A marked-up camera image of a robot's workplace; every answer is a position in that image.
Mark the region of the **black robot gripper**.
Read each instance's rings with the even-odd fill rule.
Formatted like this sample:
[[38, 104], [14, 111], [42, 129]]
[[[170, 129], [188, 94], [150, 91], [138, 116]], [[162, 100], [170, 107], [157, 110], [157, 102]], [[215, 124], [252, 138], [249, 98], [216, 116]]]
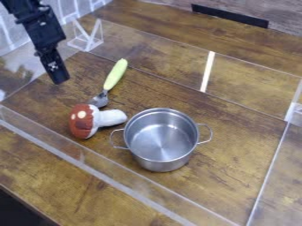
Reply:
[[50, 80], [61, 84], [69, 80], [69, 74], [56, 47], [65, 33], [50, 5], [41, 0], [0, 0], [0, 3], [25, 29]]

